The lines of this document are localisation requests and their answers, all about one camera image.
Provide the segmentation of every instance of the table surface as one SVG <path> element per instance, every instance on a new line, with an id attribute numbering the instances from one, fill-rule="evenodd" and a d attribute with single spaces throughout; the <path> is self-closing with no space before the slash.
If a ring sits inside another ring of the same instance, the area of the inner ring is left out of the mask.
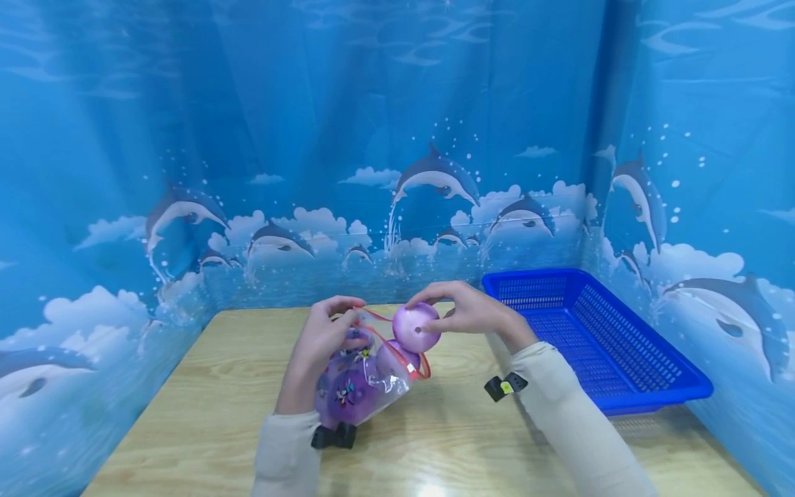
<path id="1" fill-rule="evenodd" d="M 372 309 L 389 316 L 396 306 Z M 248 495 L 258 432 L 306 312 L 216 316 L 85 497 Z M 483 384 L 508 364 L 499 340 L 446 335 L 428 358 L 431 379 L 361 426 L 353 450 L 324 452 L 319 495 L 575 494 L 518 404 L 484 397 Z M 762 495 L 684 407 L 614 424 L 660 495 Z"/>

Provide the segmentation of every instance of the blue mesh basket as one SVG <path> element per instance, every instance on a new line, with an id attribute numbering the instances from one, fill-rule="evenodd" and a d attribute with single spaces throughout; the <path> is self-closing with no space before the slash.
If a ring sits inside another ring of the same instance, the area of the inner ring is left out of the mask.
<path id="1" fill-rule="evenodd" d="M 483 288 L 563 354 L 608 416 L 654 412 L 712 394 L 704 373 L 584 271 L 487 274 Z"/>

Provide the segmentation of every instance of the person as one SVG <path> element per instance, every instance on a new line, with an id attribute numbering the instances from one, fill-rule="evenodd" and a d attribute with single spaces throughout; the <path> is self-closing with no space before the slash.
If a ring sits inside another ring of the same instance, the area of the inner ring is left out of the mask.
<path id="1" fill-rule="evenodd" d="M 513 372 L 528 385 L 519 400 L 574 479 L 581 495 L 657 495 L 629 447 L 580 386 L 574 370 L 552 345 L 539 341 L 514 310 L 464 282 L 433 283 L 406 304 L 452 299 L 454 308 L 424 332 L 494 332 L 511 353 Z M 313 497 L 320 480 L 320 450 L 311 446 L 320 415 L 315 386 L 347 338 L 356 297 L 332 297 L 312 306 L 281 384 L 276 409 L 265 419 L 254 458 L 253 497 Z M 342 314 L 332 320 L 336 314 Z"/>

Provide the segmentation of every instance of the wrist strap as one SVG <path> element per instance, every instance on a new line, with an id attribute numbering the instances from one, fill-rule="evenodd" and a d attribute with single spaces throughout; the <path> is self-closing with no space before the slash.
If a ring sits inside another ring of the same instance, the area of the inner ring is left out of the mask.
<path id="1" fill-rule="evenodd" d="M 318 426 L 312 435 L 312 447 L 322 450 L 327 447 L 353 448 L 356 440 L 356 427 L 340 422 L 337 429 Z"/>
<path id="2" fill-rule="evenodd" d="M 521 392 L 526 386 L 527 380 L 514 372 L 510 372 L 505 379 L 495 376 L 483 385 L 483 388 L 486 389 L 486 392 L 495 402 L 499 402 L 507 395 Z"/>

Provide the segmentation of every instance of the red zipper seal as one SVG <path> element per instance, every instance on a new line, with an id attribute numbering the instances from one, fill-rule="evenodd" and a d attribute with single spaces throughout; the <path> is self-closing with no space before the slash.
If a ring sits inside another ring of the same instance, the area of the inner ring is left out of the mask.
<path id="1" fill-rule="evenodd" d="M 392 322 L 391 319 L 386 318 L 384 316 L 381 316 L 380 314 L 374 313 L 373 311 L 370 311 L 369 309 L 359 308 L 359 310 L 360 311 L 364 311 L 365 313 L 371 315 L 372 317 L 374 317 L 375 319 L 377 319 L 379 321 L 386 321 L 386 322 L 389 322 L 389 323 Z M 376 335 L 378 338 L 380 338 L 381 341 L 383 342 L 382 347 L 386 346 L 386 347 L 390 348 L 390 350 L 392 351 L 392 353 L 395 356 L 395 359 L 397 359 L 397 361 L 409 372 L 409 380 L 411 380 L 411 381 L 423 380 L 423 379 L 428 379 L 428 378 L 431 377 L 431 364 L 428 362 L 428 358 L 425 357 L 425 354 L 420 354 L 419 355 L 420 356 L 420 369 L 416 369 L 414 367 L 414 365 L 411 364 L 405 358 L 405 356 L 402 353 L 400 353 L 400 351 L 398 349 L 393 347 L 392 344 L 390 344 L 389 341 L 386 338 L 381 336 L 381 333 L 376 332 L 375 329 L 373 329 L 372 326 L 369 326 L 367 324 L 362 324 L 361 322 L 358 322 L 358 321 L 357 321 L 357 323 L 355 325 L 359 326 L 360 328 L 366 329 L 368 332 L 370 332 L 373 335 Z"/>

